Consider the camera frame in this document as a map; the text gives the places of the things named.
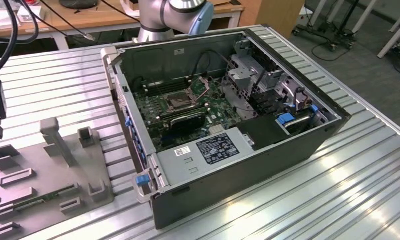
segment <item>power supply label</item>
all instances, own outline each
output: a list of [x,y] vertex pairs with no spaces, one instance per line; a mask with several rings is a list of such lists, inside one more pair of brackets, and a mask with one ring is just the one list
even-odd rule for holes
[[208,164],[216,164],[220,161],[237,155],[240,152],[229,139],[226,133],[210,137],[196,143]]

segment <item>motherboard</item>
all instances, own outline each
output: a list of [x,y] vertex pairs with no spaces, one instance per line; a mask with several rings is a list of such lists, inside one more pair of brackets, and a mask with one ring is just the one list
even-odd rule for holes
[[213,135],[242,121],[221,79],[198,76],[172,86],[145,82],[134,101],[157,152]]

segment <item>black cable on desk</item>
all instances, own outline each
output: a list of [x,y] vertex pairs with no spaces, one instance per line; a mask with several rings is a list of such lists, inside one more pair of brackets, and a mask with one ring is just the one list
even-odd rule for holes
[[105,0],[100,0],[108,7],[110,7],[113,10],[116,10],[118,13],[121,13],[124,16],[126,16],[129,19],[134,20],[136,22],[141,23],[140,20],[137,20],[134,17],[128,15],[125,12],[120,11],[113,5],[110,5]]
[[10,34],[9,43],[6,45],[2,57],[0,59],[0,70],[2,69],[4,65],[6,64],[10,56],[12,56],[12,53],[13,53],[13,50],[16,47],[17,38],[18,38],[18,24],[17,24],[17,20],[16,20],[16,16],[14,16],[14,13],[12,10],[9,0],[2,0],[2,2],[5,5],[5,8],[6,8],[6,12],[8,12],[10,21],[12,21],[12,34]]
[[[74,37],[69,36],[66,33],[64,33],[61,30],[58,30],[54,26],[52,26],[46,21],[44,21],[36,14],[33,15],[34,18],[44,24],[46,25],[50,29],[53,29],[56,32],[58,32],[60,34],[62,34],[66,38],[70,38],[72,40],[74,40],[77,43],[80,43],[81,45],[85,45],[88,47],[92,47],[94,45],[86,44],[85,42],[78,41]],[[97,39],[96,44],[110,44],[109,42],[101,42],[100,39]]]
[[[29,13],[29,16],[30,16],[30,19],[33,21],[33,28],[34,28],[32,36],[28,39],[17,40],[16,44],[30,44],[38,37],[38,32],[40,32],[38,31],[38,24],[37,24],[37,21],[34,21],[34,13],[33,13],[30,7],[28,6],[25,0],[17,0],[16,2],[20,3],[24,6],[24,8],[26,9],[26,11]],[[0,37],[0,42],[1,43],[9,43],[10,40],[8,38]]]
[[68,24],[69,27],[73,28],[73,30],[76,30],[84,37],[88,36],[88,34],[85,34],[82,31],[78,30],[78,28],[76,28],[69,21],[66,21],[66,19],[53,10],[53,8],[45,3],[44,0],[40,0],[40,2],[44,4],[44,6],[56,14],[56,16],[58,16],[58,18]]

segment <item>aluminum extrusion table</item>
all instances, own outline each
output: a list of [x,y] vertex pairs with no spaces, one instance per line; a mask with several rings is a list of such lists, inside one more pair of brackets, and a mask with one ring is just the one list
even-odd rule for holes
[[161,230],[130,185],[136,171],[105,81],[104,46],[9,60],[0,72],[8,104],[0,146],[44,141],[44,118],[58,118],[64,136],[92,127],[116,195],[109,205],[25,239],[400,238],[400,128],[272,29],[250,29],[352,119],[309,160]]

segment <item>blue latch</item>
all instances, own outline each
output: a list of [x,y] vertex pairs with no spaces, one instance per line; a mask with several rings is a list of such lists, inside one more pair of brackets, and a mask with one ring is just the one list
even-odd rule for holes
[[281,114],[277,118],[277,121],[281,125],[295,120],[295,117],[291,113]]
[[316,105],[311,105],[311,110],[316,114],[319,112],[319,107]]
[[140,176],[136,177],[136,184],[140,187],[146,185],[149,183],[149,181],[150,181],[150,179],[149,179],[148,174],[140,175]]
[[125,118],[125,126],[129,127],[132,125],[132,120],[130,120],[130,117],[128,116]]

